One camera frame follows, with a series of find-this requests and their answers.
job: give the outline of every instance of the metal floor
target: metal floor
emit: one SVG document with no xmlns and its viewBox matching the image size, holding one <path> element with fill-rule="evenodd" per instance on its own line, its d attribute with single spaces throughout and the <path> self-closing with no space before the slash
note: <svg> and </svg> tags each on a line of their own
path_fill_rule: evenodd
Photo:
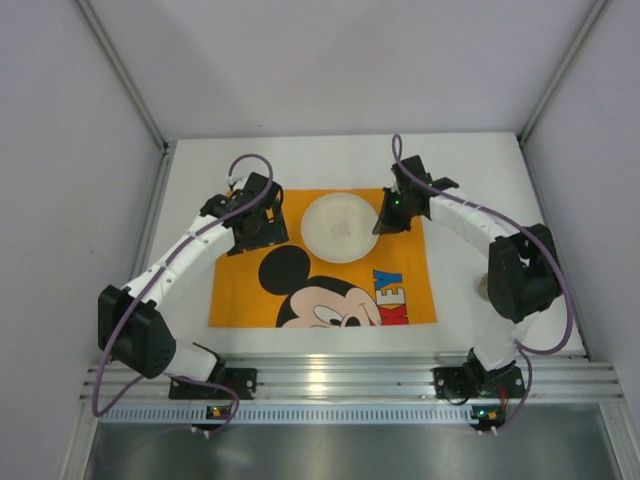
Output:
<svg viewBox="0 0 640 480">
<path fill-rule="evenodd" d="M 528 406 L 498 437 L 432 425 L 238 425 L 210 440 L 172 431 L 122 460 L 166 428 L 99 425 L 85 480 L 620 478 L 600 411 L 589 406 Z"/>
</svg>

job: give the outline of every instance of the orange placemat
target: orange placemat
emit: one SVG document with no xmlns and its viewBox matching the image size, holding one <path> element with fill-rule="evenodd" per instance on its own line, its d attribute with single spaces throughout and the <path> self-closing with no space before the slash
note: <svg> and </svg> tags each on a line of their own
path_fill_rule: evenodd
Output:
<svg viewBox="0 0 640 480">
<path fill-rule="evenodd" d="M 302 241 L 305 210 L 336 190 L 287 190 L 289 242 L 218 259 L 209 325 L 227 328 L 387 326 L 436 321 L 419 218 L 381 235 L 348 264 L 315 257 Z M 381 189 L 348 190 L 379 212 Z"/>
</svg>

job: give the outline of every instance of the white bowl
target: white bowl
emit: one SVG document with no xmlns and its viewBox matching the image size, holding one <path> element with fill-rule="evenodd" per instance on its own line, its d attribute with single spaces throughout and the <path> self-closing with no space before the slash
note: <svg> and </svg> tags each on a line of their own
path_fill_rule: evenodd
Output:
<svg viewBox="0 0 640 480">
<path fill-rule="evenodd" d="M 313 202 L 302 217 L 302 240 L 318 258 L 349 263 L 369 253 L 378 241 L 371 233 L 378 214 L 352 193 L 330 193 Z"/>
</svg>

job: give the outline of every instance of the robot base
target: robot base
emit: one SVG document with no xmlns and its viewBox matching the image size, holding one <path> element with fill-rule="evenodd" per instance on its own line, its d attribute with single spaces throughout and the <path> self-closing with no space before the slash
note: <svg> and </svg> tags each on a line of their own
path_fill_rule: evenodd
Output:
<svg viewBox="0 0 640 480">
<path fill-rule="evenodd" d="M 522 398 L 524 381 L 518 367 L 511 367 L 495 378 L 479 383 L 474 381 L 465 367 L 439 367 L 433 369 L 436 398 L 462 405 L 470 399 L 500 398 L 500 387 L 509 399 Z"/>
</svg>

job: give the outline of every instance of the white table surface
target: white table surface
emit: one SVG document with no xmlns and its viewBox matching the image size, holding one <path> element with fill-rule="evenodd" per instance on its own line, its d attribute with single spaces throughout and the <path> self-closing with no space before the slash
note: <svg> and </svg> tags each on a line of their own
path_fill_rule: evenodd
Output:
<svg viewBox="0 0 640 480">
<path fill-rule="evenodd" d="M 404 135 L 404 157 L 419 154 L 434 178 L 448 176 L 469 197 L 497 208 L 523 225 L 542 221 L 533 189 L 511 133 Z M 180 140 L 177 144 L 151 261 L 184 233 L 204 202 L 226 191 L 229 164 L 260 153 L 273 164 L 275 180 L 287 188 L 366 188 L 393 183 L 390 135 Z M 262 165 L 238 167 L 247 174 Z M 380 328 L 232 329 L 207 326 L 213 269 L 203 274 L 171 313 L 184 339 L 220 353 L 415 353 L 466 352 L 479 338 L 491 305 L 476 293 L 487 260 L 464 240 L 424 220 L 427 262 L 438 322 Z M 555 345 L 565 328 L 565 306 L 557 299 L 530 328 L 525 343 Z M 583 353 L 574 329 L 566 353 Z"/>
</svg>

